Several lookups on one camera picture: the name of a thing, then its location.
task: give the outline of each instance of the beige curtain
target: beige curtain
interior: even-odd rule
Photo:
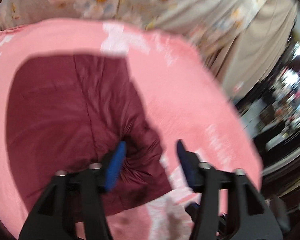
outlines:
[[[244,97],[270,73],[286,48],[296,16],[295,0],[267,0],[246,30],[206,59],[229,97]]]

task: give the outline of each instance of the pink fabric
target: pink fabric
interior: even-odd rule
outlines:
[[[159,131],[162,164],[174,190],[146,205],[110,216],[115,239],[187,239],[191,231],[183,206],[198,199],[186,187],[175,153],[183,139],[190,151],[216,168],[243,168],[260,186],[261,162],[233,108],[194,48],[180,37],[142,32],[115,22],[54,19],[0,32],[0,219],[18,237],[27,212],[9,170],[5,115],[9,89],[18,67],[29,57],[60,52],[127,54],[148,121]],[[220,211],[226,211],[221,194]]]

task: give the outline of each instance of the floral fabric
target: floral fabric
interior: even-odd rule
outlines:
[[[202,55],[245,29],[266,0],[3,0],[0,30],[48,18],[117,19],[184,35]]]

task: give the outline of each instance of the silver bolt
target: silver bolt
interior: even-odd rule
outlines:
[[[235,174],[237,174],[239,176],[246,174],[243,169],[235,169],[234,172],[235,172]]]
[[[68,174],[67,171],[57,171],[57,172],[55,173],[55,175],[56,175],[57,177],[64,177],[64,176],[66,176],[67,174]]]
[[[203,162],[201,162],[201,163],[199,163],[199,167],[201,169],[210,169],[211,165],[209,163],[203,163]]]
[[[101,169],[101,168],[102,168],[101,163],[91,163],[89,165],[89,169],[91,169],[91,170],[97,170],[97,169]]]

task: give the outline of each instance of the maroon fabric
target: maroon fabric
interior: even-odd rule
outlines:
[[[12,174],[28,210],[56,171],[83,170],[120,140],[127,143],[127,156],[117,186],[103,197],[106,215],[171,190],[159,163],[159,136],[146,122],[124,58],[28,60],[11,87],[6,140]]]

